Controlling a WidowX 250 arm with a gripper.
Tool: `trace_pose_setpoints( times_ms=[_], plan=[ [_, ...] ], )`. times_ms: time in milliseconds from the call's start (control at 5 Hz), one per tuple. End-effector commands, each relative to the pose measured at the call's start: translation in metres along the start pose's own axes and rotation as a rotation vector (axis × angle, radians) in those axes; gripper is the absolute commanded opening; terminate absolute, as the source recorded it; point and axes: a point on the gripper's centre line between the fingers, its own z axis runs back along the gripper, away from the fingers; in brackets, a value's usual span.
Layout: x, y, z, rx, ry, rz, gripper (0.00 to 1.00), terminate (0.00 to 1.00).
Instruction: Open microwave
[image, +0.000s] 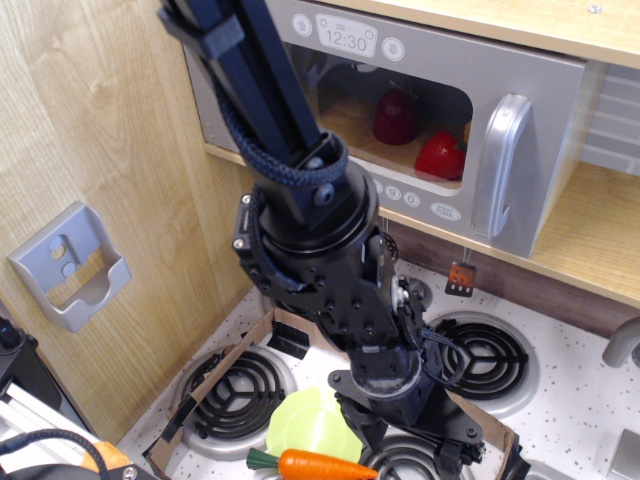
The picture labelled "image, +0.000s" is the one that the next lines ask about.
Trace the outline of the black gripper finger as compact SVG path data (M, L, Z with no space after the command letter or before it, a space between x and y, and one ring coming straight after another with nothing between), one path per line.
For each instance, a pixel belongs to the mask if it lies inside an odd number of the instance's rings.
M335 398L351 431L366 448L377 450L387 433L387 423L355 400L339 393L335 394Z
M438 475L444 480L459 480L464 466L481 463L486 447L476 444L445 440L435 449L434 463Z

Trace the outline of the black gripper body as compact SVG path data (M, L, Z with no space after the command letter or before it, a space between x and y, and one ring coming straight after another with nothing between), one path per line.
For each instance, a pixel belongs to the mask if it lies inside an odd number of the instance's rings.
M388 427L438 442L483 442L483 429L449 397L440 382L440 347L418 351L357 353L348 370L329 374L336 393L369 409Z

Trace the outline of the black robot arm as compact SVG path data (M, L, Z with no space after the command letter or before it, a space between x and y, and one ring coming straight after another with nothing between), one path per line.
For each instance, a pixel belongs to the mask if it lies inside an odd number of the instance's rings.
M262 1L166 1L159 18L193 53L254 190L236 249L256 287L302 311L350 361L329 377L356 436L395 427L435 445L443 479L483 453L483 432L447 394L430 289L399 275L369 173L318 127Z

